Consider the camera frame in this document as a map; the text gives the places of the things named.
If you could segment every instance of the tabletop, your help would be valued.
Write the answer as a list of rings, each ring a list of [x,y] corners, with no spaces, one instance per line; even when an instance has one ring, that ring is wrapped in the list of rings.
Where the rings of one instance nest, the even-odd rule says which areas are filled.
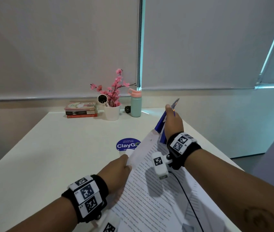
[[[141,117],[121,110],[117,121],[98,117],[67,119],[64,112],[48,113],[0,160],[0,231],[6,231],[60,197],[80,177],[98,173],[119,157],[116,143],[140,141],[152,130],[164,108],[143,109]],[[207,151],[238,167],[185,121],[184,131]],[[227,219],[231,231],[239,231]],[[91,226],[81,223],[76,230]]]

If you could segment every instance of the white pot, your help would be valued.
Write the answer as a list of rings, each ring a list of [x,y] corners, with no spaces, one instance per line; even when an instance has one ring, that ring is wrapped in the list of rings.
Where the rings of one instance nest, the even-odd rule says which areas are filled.
[[[104,106],[104,110],[105,110],[105,115],[106,115],[107,120],[115,121],[115,120],[119,119],[120,106],[117,106],[117,107],[105,107]]]

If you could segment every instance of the water bottle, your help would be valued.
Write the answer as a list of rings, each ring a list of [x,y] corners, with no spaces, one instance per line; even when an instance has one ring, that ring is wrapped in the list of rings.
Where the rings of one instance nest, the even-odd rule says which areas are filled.
[[[141,116],[141,91],[129,89],[128,93],[131,95],[130,99],[130,114],[132,117]]]

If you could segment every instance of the person's left hand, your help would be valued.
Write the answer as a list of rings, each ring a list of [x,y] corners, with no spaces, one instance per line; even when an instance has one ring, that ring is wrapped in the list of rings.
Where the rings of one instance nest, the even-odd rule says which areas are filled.
[[[127,155],[122,155],[116,160],[107,164],[97,175],[107,184],[109,194],[112,194],[123,187],[132,170],[131,165],[126,166]]]

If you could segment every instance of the floor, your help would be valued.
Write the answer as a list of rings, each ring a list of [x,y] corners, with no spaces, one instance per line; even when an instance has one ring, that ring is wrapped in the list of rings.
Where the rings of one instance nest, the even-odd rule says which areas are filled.
[[[251,173],[253,168],[256,166],[256,164],[262,157],[263,155],[248,156],[243,158],[232,159],[232,161],[234,161],[244,171]]]

